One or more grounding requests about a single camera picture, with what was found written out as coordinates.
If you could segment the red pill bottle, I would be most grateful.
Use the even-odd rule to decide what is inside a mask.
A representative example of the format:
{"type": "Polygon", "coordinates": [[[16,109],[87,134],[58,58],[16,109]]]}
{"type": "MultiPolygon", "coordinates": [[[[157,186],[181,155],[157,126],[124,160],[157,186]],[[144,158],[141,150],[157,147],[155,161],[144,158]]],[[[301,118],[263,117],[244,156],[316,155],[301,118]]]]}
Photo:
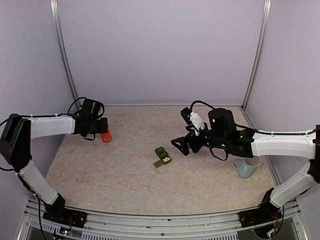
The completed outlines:
{"type": "Polygon", "coordinates": [[[112,135],[111,135],[110,129],[108,128],[107,132],[101,133],[100,137],[104,143],[109,143],[112,140],[112,135]]]}

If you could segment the green weekly pill organizer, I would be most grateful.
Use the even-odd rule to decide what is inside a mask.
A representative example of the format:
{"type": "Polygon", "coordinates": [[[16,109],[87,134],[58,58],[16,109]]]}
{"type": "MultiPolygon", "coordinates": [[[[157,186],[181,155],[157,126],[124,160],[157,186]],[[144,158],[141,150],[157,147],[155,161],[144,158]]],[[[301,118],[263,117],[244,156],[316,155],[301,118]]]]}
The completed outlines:
{"type": "Polygon", "coordinates": [[[153,163],[153,166],[155,168],[167,165],[172,161],[172,158],[169,156],[168,152],[162,146],[155,149],[155,154],[159,158],[159,160],[153,163]]]}

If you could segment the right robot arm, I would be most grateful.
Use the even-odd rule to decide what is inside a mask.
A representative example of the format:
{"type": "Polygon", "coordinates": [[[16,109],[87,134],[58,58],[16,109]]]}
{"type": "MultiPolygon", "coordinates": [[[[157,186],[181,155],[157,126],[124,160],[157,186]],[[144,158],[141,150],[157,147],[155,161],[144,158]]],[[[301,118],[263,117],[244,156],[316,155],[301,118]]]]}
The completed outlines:
{"type": "Polygon", "coordinates": [[[180,112],[187,123],[187,135],[171,144],[187,156],[202,147],[222,149],[227,156],[242,158],[289,156],[309,160],[305,166],[281,185],[267,191],[256,210],[256,218],[266,222],[276,209],[320,183],[320,130],[274,132],[256,130],[235,123],[232,111],[215,108],[208,113],[209,124],[189,108],[180,112]]]}

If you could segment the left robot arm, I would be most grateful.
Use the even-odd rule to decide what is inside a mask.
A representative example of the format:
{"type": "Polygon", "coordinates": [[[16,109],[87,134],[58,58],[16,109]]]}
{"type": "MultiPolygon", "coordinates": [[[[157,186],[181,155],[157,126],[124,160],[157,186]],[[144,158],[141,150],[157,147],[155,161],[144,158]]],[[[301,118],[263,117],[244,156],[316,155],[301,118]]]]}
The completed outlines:
{"type": "Polygon", "coordinates": [[[70,218],[70,211],[57,201],[61,196],[50,186],[32,160],[31,142],[52,136],[105,134],[109,130],[108,119],[104,117],[103,103],[82,98],[83,103],[74,113],[52,115],[20,115],[13,113],[4,120],[0,137],[0,154],[12,167],[12,171],[30,192],[37,195],[57,221],[63,223],[70,218]]]}

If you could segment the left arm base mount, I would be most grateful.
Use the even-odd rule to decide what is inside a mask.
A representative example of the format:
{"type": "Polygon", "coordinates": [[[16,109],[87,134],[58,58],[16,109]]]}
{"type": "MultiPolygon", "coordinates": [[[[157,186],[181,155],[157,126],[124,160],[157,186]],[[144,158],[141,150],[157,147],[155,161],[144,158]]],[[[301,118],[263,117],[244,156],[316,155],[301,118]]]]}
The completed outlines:
{"type": "Polygon", "coordinates": [[[80,210],[66,208],[65,199],[58,195],[52,204],[44,204],[43,218],[58,224],[83,229],[87,220],[87,213],[80,210]]]}

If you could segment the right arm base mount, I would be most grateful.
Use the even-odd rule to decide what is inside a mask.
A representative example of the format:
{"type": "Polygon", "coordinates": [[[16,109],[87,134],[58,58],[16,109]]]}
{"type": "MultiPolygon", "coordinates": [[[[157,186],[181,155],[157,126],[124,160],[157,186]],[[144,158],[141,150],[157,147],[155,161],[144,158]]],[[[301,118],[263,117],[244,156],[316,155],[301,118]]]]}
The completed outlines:
{"type": "Polygon", "coordinates": [[[269,201],[260,204],[258,208],[240,211],[238,215],[242,228],[275,221],[283,216],[280,208],[269,201]]]}

